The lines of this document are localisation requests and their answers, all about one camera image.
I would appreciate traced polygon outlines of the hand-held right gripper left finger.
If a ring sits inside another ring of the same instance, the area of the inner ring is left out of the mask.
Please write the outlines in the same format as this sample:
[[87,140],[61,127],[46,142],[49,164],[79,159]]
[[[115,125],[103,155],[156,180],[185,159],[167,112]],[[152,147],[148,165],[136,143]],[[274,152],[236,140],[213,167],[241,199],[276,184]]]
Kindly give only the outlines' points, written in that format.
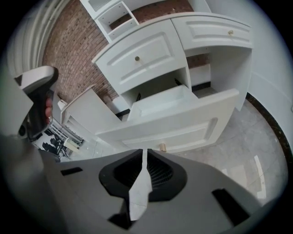
[[142,168],[142,150],[58,163],[26,140],[12,142],[12,191],[41,227],[52,234],[124,233],[129,191]]

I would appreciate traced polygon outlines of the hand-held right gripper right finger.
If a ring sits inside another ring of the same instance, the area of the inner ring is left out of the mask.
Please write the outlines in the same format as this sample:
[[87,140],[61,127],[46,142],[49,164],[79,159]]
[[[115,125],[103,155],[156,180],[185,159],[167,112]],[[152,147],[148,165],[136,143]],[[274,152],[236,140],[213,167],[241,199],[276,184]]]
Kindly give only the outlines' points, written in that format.
[[134,234],[219,234],[249,219],[261,205],[216,168],[156,150],[147,152],[152,192]]

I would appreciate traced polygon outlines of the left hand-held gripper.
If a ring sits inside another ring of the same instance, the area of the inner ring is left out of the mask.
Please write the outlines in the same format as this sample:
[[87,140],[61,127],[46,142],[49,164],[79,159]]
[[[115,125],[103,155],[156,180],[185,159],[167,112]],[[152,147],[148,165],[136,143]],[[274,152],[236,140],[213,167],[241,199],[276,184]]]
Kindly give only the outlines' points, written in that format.
[[20,89],[33,102],[18,130],[18,138],[35,140],[52,124],[53,116],[47,116],[46,109],[53,107],[47,105],[47,100],[54,99],[50,88],[57,82],[58,77],[59,71],[56,67],[41,66],[14,78]]

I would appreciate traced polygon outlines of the person's left hand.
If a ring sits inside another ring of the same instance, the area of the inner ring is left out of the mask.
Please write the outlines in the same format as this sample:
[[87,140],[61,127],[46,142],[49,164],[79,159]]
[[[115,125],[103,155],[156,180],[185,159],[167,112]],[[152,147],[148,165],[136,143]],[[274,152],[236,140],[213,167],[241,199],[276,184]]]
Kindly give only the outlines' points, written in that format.
[[53,101],[51,98],[47,98],[46,108],[45,108],[45,116],[46,116],[47,124],[51,123],[52,112],[53,112]]

